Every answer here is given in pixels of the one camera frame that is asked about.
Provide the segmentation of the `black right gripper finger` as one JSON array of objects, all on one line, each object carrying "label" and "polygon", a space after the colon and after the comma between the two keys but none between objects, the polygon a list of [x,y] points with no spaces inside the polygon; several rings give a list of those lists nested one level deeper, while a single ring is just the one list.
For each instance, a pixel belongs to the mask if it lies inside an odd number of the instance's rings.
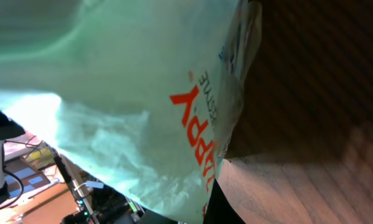
[{"label": "black right gripper finger", "polygon": [[217,180],[214,180],[204,224],[245,224],[229,204]]}]

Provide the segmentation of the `light blue snack packet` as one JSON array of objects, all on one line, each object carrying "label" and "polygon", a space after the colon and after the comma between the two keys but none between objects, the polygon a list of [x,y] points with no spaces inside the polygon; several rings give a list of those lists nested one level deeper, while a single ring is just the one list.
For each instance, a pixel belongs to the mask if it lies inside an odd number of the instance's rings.
[{"label": "light blue snack packet", "polygon": [[262,39],[236,0],[0,0],[0,111],[162,216],[202,223]]}]

